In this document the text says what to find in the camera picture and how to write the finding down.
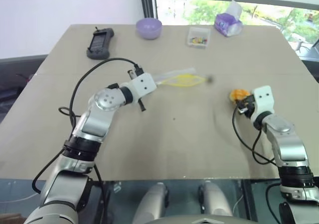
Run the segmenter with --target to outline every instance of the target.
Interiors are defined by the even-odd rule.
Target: metal robot leg
[[[203,214],[233,216],[223,191],[216,184],[205,181],[198,188],[198,198]]]
[[[164,183],[152,186],[141,200],[133,224],[146,224],[164,216],[168,190]]]
[[[78,214],[65,204],[55,203],[35,209],[25,224],[78,224]]]

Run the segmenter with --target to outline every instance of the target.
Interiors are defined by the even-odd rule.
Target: window
[[[219,13],[226,11],[229,1],[156,0],[157,14],[164,25],[213,24]],[[275,26],[293,49],[298,44],[306,49],[319,38],[319,11],[302,8],[240,2],[240,20],[245,25]]]

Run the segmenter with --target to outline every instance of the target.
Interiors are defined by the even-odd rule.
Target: table
[[[1,178],[32,179],[67,139],[69,120],[57,108],[69,104],[77,80],[97,63],[85,55],[95,26],[69,27],[0,125]],[[254,162],[231,125],[229,92],[262,85],[272,87],[275,111],[296,125],[319,174],[318,85],[278,29],[245,26],[225,38],[212,28],[211,43],[201,50],[186,46],[188,26],[164,26],[152,41],[139,38],[133,25],[111,27],[111,57],[132,59],[151,74],[195,67],[214,81],[159,86],[143,98],[145,112],[138,105],[118,110],[97,157],[104,180],[277,178],[275,167]],[[129,80],[130,68],[116,61],[95,71],[80,86],[74,111],[81,114],[99,89]],[[257,131],[250,121],[240,117],[237,126],[252,144]],[[259,148],[272,156],[264,135]]]

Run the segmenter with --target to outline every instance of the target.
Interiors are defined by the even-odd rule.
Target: yellow object
[[[164,81],[161,82],[163,85],[169,85],[169,86],[178,86],[178,87],[191,87],[191,86],[196,86],[200,83],[205,82],[207,79],[192,75],[192,74],[183,74],[183,75],[178,75],[174,76],[171,78],[168,78]]]
[[[229,98],[231,101],[236,102],[243,100],[245,97],[249,95],[250,93],[247,90],[235,89],[229,94]]]

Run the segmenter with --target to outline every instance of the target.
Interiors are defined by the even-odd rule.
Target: orange object
[[[233,101],[235,103],[236,101],[243,100],[244,98],[246,98],[249,95],[250,95],[250,93],[247,90],[235,89],[229,94],[229,98],[231,101]]]

